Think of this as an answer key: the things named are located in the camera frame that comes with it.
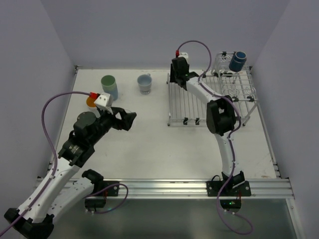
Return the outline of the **green plastic cup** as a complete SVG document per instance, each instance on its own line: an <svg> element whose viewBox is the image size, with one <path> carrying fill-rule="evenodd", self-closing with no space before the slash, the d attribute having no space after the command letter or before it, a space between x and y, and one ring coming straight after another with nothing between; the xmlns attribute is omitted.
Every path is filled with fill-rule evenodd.
<svg viewBox="0 0 319 239"><path fill-rule="evenodd" d="M114 91L117 87L116 79L112 75L106 75L102 77L101 85L104 92Z"/></svg>

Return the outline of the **floral patterned mug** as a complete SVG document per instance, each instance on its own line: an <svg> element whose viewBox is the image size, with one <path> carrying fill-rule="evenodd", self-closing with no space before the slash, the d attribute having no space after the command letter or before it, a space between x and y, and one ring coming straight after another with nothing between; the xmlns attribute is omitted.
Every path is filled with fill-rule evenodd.
<svg viewBox="0 0 319 239"><path fill-rule="evenodd" d="M92 97L88 97L88 98L86 99L86 105L87 105L87 107L90 108L90 109L96 108L95 99L92 98Z"/></svg>

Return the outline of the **light blue plastic cup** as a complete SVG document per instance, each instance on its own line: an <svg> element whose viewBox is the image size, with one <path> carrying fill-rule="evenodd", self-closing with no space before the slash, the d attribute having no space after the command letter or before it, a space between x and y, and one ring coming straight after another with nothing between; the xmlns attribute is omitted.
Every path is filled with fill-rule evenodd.
<svg viewBox="0 0 319 239"><path fill-rule="evenodd" d="M108 89L110 95L113 96L113 100L116 101L118 99L118 87L117 84L114 84L112 87Z"/></svg>

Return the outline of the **dark blue cup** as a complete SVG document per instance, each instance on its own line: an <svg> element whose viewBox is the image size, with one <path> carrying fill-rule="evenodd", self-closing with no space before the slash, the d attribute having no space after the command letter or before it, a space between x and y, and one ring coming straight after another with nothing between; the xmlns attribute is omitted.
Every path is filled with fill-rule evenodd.
<svg viewBox="0 0 319 239"><path fill-rule="evenodd" d="M230 63L229 63L229 70L233 72L240 72L244 67L247 60L247 55L243 51L236 51L234 52Z"/></svg>

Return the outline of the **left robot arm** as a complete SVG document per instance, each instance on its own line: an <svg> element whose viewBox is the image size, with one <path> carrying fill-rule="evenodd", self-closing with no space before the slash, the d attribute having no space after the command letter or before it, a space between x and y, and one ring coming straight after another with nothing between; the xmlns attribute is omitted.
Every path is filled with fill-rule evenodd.
<svg viewBox="0 0 319 239"><path fill-rule="evenodd" d="M68 140L63 144L51 171L32 195L18 208L10 208L4 218L27 239L46 239L59 216L86 196L96 195L104 177L89 169L67 191L64 186L95 152L95 144L112 128L129 131L137 114L123 108L111 111L83 112L77 117Z"/></svg>

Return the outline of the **grey footed mug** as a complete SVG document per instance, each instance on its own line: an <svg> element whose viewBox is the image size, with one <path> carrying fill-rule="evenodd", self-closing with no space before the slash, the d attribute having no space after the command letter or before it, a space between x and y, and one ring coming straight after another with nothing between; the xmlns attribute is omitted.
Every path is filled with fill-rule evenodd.
<svg viewBox="0 0 319 239"><path fill-rule="evenodd" d="M143 74L138 76L137 83L141 94L148 95L151 92L152 77L150 74Z"/></svg>

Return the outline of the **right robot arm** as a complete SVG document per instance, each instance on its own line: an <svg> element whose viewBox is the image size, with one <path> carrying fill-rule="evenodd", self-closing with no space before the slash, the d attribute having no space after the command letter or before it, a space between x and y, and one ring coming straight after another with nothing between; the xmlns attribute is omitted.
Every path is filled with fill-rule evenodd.
<svg viewBox="0 0 319 239"><path fill-rule="evenodd" d="M231 97L223 96L205 84L199 75L189 71L189 64L184 57L171 60L170 81L192 93L206 105L206 125L215 136L222 160L222 172L218 180L213 177L206 182L209 197L231 197L252 195L250 184L245 180L244 172L239 167L234 149L235 124L241 123L236 117L236 110Z"/></svg>

